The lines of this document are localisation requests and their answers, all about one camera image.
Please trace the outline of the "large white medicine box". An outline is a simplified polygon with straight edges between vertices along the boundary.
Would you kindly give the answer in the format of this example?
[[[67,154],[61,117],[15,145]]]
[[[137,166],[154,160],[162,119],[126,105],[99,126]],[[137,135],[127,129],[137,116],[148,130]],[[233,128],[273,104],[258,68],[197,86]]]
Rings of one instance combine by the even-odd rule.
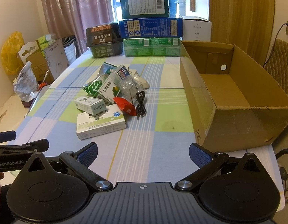
[[[117,104],[106,106],[103,112],[95,116],[86,112],[77,115],[76,134],[80,140],[113,133],[125,128],[125,118]]]

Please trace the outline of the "white parrot ointment box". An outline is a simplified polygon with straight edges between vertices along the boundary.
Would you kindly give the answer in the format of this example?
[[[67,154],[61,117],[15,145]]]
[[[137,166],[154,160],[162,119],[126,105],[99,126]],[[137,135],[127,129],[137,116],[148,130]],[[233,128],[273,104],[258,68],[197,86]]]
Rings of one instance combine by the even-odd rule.
[[[83,96],[74,100],[76,108],[91,115],[99,114],[106,109],[102,99]]]

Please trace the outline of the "red snack packet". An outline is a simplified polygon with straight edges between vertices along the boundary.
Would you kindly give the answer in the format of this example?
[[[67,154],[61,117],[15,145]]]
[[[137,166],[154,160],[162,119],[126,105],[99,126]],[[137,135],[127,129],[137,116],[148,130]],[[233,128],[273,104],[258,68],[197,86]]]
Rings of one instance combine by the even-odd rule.
[[[117,104],[117,106],[121,111],[131,116],[137,115],[135,106],[132,103],[128,102],[126,99],[120,97],[114,97],[113,100],[115,101],[115,103]]]

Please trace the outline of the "green leaf packet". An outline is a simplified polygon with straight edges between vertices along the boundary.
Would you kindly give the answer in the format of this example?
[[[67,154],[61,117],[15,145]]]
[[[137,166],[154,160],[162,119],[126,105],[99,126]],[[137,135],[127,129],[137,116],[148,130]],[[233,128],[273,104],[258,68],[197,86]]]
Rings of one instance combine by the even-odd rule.
[[[106,74],[101,74],[100,76],[98,76],[96,79],[94,79],[90,83],[85,84],[84,86],[82,86],[82,89],[87,94],[89,94],[92,97],[96,98],[98,96],[99,89],[102,87],[102,85],[103,85],[103,83],[105,82],[106,79],[107,79],[107,75]]]

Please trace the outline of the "green white medicine box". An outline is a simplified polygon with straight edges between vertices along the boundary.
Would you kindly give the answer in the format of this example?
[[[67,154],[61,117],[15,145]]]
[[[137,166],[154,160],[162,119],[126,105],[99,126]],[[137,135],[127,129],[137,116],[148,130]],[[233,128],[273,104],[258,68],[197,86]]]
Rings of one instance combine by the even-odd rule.
[[[117,97],[119,93],[120,89],[109,76],[99,88],[96,98],[104,100],[106,105],[112,105],[115,103],[113,99]]]

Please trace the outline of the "clear plastic box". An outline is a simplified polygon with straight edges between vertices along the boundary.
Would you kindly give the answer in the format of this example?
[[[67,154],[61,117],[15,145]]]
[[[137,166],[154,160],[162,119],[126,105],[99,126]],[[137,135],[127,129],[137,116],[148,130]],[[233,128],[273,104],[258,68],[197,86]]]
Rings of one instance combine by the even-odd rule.
[[[119,87],[124,98],[132,104],[136,102],[136,94],[145,91],[143,84],[135,81],[130,76],[119,82]]]

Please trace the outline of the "silver tea foil pouch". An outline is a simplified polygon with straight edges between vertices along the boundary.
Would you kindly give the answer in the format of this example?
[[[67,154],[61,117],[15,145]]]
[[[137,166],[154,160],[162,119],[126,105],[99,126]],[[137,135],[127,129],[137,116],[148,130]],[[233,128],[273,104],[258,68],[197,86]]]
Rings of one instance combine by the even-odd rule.
[[[99,69],[98,76],[101,76],[103,74],[110,75],[111,72],[115,71],[117,69],[117,66],[110,64],[108,62],[103,62],[101,68]]]

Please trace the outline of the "clear blue label case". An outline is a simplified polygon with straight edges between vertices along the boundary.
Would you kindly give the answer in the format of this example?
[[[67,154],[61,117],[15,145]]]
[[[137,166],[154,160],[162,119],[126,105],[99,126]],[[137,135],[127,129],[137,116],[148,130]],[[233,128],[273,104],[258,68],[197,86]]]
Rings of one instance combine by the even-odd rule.
[[[119,85],[119,83],[121,81],[123,81],[124,78],[126,78],[129,75],[130,75],[130,73],[129,73],[128,69],[125,67],[125,65],[118,66],[116,69],[114,69],[110,73],[110,77],[113,80],[113,82],[115,83],[115,85]]]

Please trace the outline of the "yellow plastic bag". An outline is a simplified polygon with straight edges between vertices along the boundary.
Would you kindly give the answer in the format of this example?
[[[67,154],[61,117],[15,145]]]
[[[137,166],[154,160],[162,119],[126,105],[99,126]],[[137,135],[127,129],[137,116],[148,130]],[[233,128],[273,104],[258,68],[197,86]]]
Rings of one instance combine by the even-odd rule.
[[[15,31],[4,42],[0,59],[3,69],[7,75],[15,75],[20,72],[24,64],[18,52],[24,45],[22,33]]]

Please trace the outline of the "green tissue packs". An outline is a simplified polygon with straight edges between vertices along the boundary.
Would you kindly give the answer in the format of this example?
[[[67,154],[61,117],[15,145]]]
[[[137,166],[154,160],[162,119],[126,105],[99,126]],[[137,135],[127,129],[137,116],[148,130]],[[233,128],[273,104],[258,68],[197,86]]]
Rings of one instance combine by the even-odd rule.
[[[43,51],[45,48],[51,45],[56,39],[57,39],[56,34],[50,33],[50,34],[47,34],[38,38],[37,43],[39,45],[40,50]]]

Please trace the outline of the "quilted beige chair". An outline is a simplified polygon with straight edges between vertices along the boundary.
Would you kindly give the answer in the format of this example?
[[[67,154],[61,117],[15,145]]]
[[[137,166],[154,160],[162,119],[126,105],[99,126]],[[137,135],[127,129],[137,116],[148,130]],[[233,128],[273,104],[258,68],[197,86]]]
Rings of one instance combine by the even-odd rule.
[[[271,58],[264,67],[288,95],[288,43],[281,39],[275,41]]]

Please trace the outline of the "green shrink-wrapped pack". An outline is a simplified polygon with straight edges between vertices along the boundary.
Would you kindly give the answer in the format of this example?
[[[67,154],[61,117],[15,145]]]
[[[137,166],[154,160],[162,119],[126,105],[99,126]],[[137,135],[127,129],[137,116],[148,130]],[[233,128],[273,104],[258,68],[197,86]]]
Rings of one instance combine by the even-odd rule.
[[[180,56],[180,38],[127,38],[123,47],[126,57]]]

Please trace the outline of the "white cardboard box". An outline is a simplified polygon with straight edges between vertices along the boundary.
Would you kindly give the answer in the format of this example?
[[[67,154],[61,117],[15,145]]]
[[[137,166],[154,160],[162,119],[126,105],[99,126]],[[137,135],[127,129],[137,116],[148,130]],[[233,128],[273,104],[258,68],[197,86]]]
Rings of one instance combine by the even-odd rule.
[[[212,22],[197,16],[182,16],[183,41],[211,41]]]

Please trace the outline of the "blue carton box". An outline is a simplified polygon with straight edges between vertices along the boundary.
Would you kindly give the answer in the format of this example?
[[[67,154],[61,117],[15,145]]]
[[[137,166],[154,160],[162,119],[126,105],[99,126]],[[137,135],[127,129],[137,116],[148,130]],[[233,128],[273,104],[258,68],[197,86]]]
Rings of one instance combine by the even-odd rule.
[[[182,18],[138,18],[119,21],[122,38],[181,38]]]

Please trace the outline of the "pink curtain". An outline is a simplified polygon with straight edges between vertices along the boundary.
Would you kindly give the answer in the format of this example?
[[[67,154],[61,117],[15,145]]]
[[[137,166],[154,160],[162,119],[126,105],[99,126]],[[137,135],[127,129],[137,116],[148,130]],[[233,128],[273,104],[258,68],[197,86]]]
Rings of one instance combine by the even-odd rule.
[[[113,21],[111,0],[41,0],[49,33],[74,35],[80,54],[87,50],[86,29]]]

